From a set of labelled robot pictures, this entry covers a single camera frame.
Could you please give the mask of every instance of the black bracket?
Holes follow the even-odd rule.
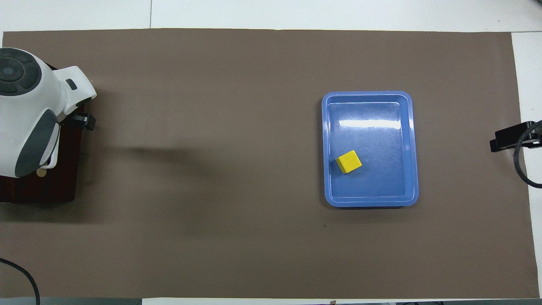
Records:
[[[528,122],[523,122],[521,124],[496,131],[495,138],[489,141],[491,152],[496,153],[497,151],[514,148],[521,134],[535,123],[536,122],[530,120]],[[521,146],[527,148],[542,147],[542,130],[536,128],[530,132]]]
[[[89,113],[73,112],[64,120],[62,120],[61,124],[80,129],[85,128],[88,130],[94,130],[94,124],[96,124],[96,119]]]

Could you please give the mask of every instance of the yellow block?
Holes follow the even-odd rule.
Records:
[[[342,171],[343,174],[348,174],[349,172],[362,166],[362,162],[359,160],[358,155],[356,155],[356,152],[353,150],[336,158],[335,161],[337,161],[340,171]]]

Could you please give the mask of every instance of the dark gray circular cap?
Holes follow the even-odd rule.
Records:
[[[32,91],[41,80],[41,69],[29,53],[0,48],[0,96],[19,96]]]

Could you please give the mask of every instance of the black cord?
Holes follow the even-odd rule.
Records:
[[[523,173],[523,170],[521,169],[521,166],[519,166],[519,150],[521,149],[521,144],[523,144],[523,141],[525,141],[525,139],[527,138],[529,133],[531,131],[533,131],[534,129],[536,129],[538,127],[541,127],[541,126],[542,126],[542,120],[534,123],[531,127],[529,127],[527,130],[525,130],[523,132],[523,134],[521,134],[521,136],[519,136],[519,139],[516,142],[515,149],[514,149],[514,167],[515,167],[515,171],[518,173],[519,177],[523,181],[525,181],[525,183],[527,183],[528,185],[530,185],[532,187],[535,187],[535,188],[542,188],[542,183],[536,183],[536,182],[532,181],[531,179],[527,178],[527,176]]]
[[[28,278],[28,280],[30,281],[30,284],[32,284],[32,288],[34,289],[34,295],[36,296],[36,305],[40,305],[40,292],[37,289],[36,281],[34,281],[34,278],[32,277],[32,275],[30,275],[30,273],[26,271],[25,268],[17,265],[14,262],[10,262],[7,259],[0,258],[0,263],[4,263],[8,266],[12,266],[13,268],[22,272]]]

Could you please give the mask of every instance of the round button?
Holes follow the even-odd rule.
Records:
[[[0,80],[15,81],[21,78],[24,69],[20,63],[12,59],[0,59]]]

